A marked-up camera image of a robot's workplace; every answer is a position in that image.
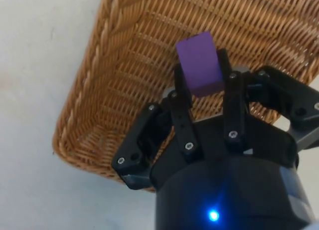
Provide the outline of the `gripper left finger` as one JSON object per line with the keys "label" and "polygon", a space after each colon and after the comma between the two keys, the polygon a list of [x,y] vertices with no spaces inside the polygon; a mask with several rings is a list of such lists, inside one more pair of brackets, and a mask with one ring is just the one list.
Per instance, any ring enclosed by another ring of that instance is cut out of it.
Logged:
{"label": "gripper left finger", "polygon": [[173,73],[174,88],[165,92],[161,103],[141,109],[113,157],[111,166],[129,189],[158,190],[174,173],[202,157],[181,64]]}

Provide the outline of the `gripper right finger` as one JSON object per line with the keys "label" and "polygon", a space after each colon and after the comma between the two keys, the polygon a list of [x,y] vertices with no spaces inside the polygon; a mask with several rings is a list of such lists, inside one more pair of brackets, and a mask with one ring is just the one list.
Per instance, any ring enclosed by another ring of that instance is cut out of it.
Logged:
{"label": "gripper right finger", "polygon": [[247,146],[251,102],[259,102],[290,121],[288,134],[298,151],[318,147],[317,90],[267,65],[255,72],[234,70],[225,49],[219,49],[217,57],[224,81],[224,140],[230,147]]}

